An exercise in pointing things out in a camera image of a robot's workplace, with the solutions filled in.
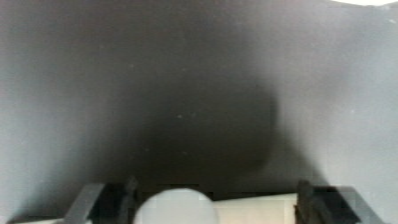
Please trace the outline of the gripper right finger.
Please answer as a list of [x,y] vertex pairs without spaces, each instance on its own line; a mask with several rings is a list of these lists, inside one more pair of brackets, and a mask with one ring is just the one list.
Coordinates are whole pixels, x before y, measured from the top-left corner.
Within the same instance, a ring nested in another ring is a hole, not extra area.
[[296,224],[386,224],[351,186],[298,185]]

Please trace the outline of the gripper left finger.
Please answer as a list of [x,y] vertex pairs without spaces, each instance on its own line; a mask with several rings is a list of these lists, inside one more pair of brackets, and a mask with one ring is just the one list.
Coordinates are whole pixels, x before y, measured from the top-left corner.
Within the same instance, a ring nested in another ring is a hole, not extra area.
[[91,183],[74,201],[65,224],[132,224],[138,211],[139,182]]

